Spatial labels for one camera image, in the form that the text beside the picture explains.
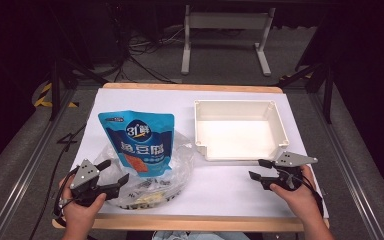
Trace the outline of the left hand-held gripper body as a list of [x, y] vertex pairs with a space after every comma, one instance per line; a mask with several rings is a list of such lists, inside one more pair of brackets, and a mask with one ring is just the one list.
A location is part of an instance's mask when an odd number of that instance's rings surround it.
[[96, 165], [85, 159], [78, 167], [70, 190], [77, 204], [89, 207], [94, 200], [102, 193], [106, 194], [106, 199], [117, 198], [115, 196], [116, 183], [105, 186], [99, 186], [98, 180], [100, 176]]

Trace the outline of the clear plastic bag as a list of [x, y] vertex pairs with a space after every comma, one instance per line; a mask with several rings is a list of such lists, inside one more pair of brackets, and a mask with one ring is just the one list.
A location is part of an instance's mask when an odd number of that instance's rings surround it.
[[191, 141], [176, 131], [170, 169], [161, 176], [140, 177], [135, 170], [124, 167], [110, 143], [93, 163], [98, 165], [105, 160], [111, 161], [111, 165], [100, 173], [99, 185], [113, 184], [122, 176], [129, 175], [118, 197], [109, 200], [110, 205], [125, 210], [148, 209], [163, 205], [181, 193], [193, 172], [194, 153]]

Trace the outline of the wooden table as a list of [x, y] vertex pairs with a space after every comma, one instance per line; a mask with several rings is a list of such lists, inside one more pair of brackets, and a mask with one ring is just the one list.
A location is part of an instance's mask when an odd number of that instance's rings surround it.
[[[108, 83], [98, 90], [79, 151], [74, 160], [93, 158], [106, 144], [97, 114], [132, 109], [170, 112], [176, 129], [194, 138], [193, 102], [199, 99], [274, 100], [290, 139], [289, 149], [306, 152], [286, 95], [278, 87]], [[93, 227], [105, 230], [188, 230], [301, 232], [303, 225], [282, 199], [249, 178], [245, 167], [196, 159], [197, 169], [186, 189], [166, 205], [123, 210], [105, 205]]]

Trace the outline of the white plastic box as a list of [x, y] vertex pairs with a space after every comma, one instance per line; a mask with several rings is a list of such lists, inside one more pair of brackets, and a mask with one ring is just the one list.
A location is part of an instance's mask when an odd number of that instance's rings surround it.
[[289, 146], [272, 100], [196, 100], [195, 144], [207, 161], [272, 160]]

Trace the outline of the black metal stand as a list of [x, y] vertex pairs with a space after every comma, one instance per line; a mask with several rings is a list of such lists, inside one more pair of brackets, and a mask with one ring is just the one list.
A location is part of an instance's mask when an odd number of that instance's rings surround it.
[[333, 72], [328, 64], [318, 63], [310, 65], [291, 76], [284, 75], [280, 78], [276, 86], [284, 88], [293, 82], [304, 79], [307, 75], [310, 75], [308, 82], [305, 85], [305, 89], [308, 93], [316, 93], [321, 86], [324, 86], [322, 113], [326, 122], [331, 124]]
[[51, 92], [52, 92], [52, 113], [50, 120], [53, 121], [57, 118], [59, 112], [61, 111], [63, 104], [61, 100], [61, 88], [60, 83], [63, 83], [64, 86], [69, 90], [74, 90], [78, 85], [78, 77], [73, 73], [74, 70], [85, 75], [88, 79], [92, 79], [95, 82], [99, 83], [101, 86], [107, 83], [103, 77], [98, 76], [92, 71], [88, 70], [86, 67], [82, 66], [79, 63], [76, 63], [73, 60], [68, 60], [64, 58], [56, 58], [51, 65]]

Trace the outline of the aluminium rail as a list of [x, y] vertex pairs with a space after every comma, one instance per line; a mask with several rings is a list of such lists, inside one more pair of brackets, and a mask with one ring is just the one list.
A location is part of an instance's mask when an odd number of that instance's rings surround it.
[[67, 90], [60, 99], [60, 110], [56, 113], [52, 120], [47, 122], [47, 125], [35, 145], [35, 148], [28, 159], [18, 180], [13, 184], [11, 192], [6, 199], [6, 202], [0, 211], [0, 239], [6, 230], [9, 222], [14, 216], [20, 202], [22, 201], [33, 177], [40, 164], [44, 151], [56, 129], [64, 111], [68, 108], [69, 102], [75, 94], [74, 90]]
[[334, 149], [338, 167], [343, 175], [346, 185], [350, 191], [351, 197], [356, 205], [356, 208], [363, 220], [363, 223], [368, 230], [371, 240], [384, 240], [384, 232], [381, 228], [377, 217], [367, 199], [367, 196], [362, 189], [355, 172], [346, 156], [346, 153], [334, 131], [331, 124], [327, 122], [323, 112], [322, 101], [314, 94], [309, 94], [309, 99], [315, 108], [317, 115], [321, 121], [321, 124], [328, 136], [330, 144]]

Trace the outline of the person's left hand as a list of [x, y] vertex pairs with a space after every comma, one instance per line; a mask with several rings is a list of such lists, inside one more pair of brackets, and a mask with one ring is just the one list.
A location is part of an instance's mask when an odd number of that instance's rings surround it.
[[100, 194], [89, 207], [78, 205], [75, 202], [70, 202], [64, 208], [66, 219], [66, 228], [82, 229], [88, 231], [92, 228], [95, 217], [98, 211], [102, 208], [106, 200], [106, 194]]

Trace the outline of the blue snack pouch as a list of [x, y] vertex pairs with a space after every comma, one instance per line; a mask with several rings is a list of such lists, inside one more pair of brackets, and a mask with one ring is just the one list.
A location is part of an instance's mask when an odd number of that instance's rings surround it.
[[137, 111], [98, 114], [121, 163], [140, 177], [163, 175], [172, 157], [174, 115]]

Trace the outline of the white metal stand frame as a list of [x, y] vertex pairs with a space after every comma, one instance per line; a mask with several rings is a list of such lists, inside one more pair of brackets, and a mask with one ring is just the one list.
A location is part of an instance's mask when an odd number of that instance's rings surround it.
[[184, 47], [181, 73], [187, 75], [190, 69], [191, 57], [191, 29], [244, 29], [261, 30], [262, 37], [254, 44], [260, 67], [264, 76], [271, 75], [264, 49], [276, 9], [270, 8], [264, 13], [221, 13], [221, 12], [194, 12], [190, 5], [185, 6], [184, 15]]

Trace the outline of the yellow black hazard tape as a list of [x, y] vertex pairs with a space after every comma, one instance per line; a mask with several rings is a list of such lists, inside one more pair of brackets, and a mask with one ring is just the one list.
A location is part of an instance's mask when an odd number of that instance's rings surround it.
[[[50, 83], [50, 82], [48, 82], [43, 87], [41, 93], [38, 96], [38, 99], [34, 103], [35, 107], [39, 107], [39, 106], [52, 107], [53, 106], [52, 101], [46, 101], [45, 100], [45, 98], [48, 95], [48, 93], [50, 92], [51, 88], [52, 88], [52, 83]], [[79, 107], [79, 105], [80, 105], [79, 102], [70, 102], [68, 104], [68, 107], [70, 107], [70, 108], [77, 108], [77, 107]]]

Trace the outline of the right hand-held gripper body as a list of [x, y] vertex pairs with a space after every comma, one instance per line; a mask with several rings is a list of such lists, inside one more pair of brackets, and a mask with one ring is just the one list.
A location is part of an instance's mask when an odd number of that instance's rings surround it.
[[284, 151], [274, 161], [275, 166], [273, 167], [277, 173], [277, 177], [265, 177], [266, 182], [261, 183], [265, 190], [270, 189], [270, 185], [275, 183], [288, 191], [297, 190], [303, 182], [303, 174], [301, 170], [302, 165], [315, 164], [318, 159], [315, 157], [308, 157], [305, 155]]

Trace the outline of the person's right hand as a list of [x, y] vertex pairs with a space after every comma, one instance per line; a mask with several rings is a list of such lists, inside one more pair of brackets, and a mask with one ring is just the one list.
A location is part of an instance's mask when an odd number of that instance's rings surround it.
[[312, 223], [323, 219], [318, 204], [313, 195], [314, 179], [310, 167], [300, 167], [304, 182], [295, 191], [288, 191], [272, 183], [270, 189], [281, 197], [289, 206], [291, 211], [304, 223]]

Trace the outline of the white paper sheet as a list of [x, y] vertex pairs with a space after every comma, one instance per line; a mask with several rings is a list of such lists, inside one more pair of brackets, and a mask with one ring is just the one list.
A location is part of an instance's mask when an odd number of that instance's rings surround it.
[[105, 215], [292, 218], [286, 202], [249, 176], [274, 176], [260, 159], [284, 151], [304, 155], [288, 98], [283, 93], [110, 89], [97, 92], [75, 164], [94, 160], [109, 143], [98, 115], [134, 110], [174, 115], [175, 130], [195, 150], [193, 170], [180, 195], [157, 207], [126, 210], [110, 203]]

